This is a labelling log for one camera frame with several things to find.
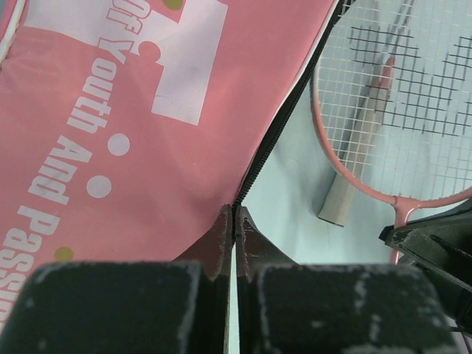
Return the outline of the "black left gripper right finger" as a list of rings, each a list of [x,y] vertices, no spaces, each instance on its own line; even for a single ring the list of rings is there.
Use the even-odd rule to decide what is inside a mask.
[[[242,353],[466,353],[468,300],[417,265],[298,264],[234,209]]]

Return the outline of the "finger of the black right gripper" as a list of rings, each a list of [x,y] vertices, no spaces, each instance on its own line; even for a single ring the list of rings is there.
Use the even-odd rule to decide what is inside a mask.
[[[458,206],[386,226],[379,239],[403,255],[400,264],[419,268],[437,290],[446,315],[458,331],[471,331],[471,199]]]

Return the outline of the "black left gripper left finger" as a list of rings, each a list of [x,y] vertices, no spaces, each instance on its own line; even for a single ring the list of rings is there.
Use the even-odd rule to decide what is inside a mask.
[[[232,208],[180,256],[41,266],[1,332],[3,353],[227,353]]]

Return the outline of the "pink racket bag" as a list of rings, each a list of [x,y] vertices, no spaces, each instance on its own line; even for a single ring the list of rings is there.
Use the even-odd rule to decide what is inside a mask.
[[[233,202],[338,1],[3,1],[1,321],[56,260],[171,260]]]

